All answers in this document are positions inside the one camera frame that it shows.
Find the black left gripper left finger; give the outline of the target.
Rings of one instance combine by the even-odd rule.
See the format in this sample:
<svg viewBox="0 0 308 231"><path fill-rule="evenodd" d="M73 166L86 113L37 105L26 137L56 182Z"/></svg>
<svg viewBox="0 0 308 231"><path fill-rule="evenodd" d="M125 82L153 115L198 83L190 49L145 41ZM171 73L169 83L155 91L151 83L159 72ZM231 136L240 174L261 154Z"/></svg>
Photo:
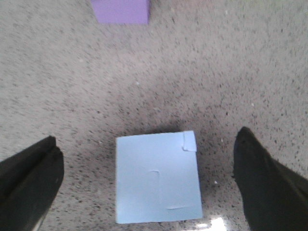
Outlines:
<svg viewBox="0 0 308 231"><path fill-rule="evenodd" d="M0 163L0 229L38 231L61 187L64 155L48 136Z"/></svg>

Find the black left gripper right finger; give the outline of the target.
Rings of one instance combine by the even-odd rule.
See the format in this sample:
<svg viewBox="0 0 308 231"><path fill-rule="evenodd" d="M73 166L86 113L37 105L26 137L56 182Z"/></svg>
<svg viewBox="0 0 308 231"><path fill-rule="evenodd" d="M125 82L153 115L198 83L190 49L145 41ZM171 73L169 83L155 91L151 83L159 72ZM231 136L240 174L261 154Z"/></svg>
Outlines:
<svg viewBox="0 0 308 231"><path fill-rule="evenodd" d="M234 178L253 231L306 231L308 180L277 160L248 127L234 143Z"/></svg>

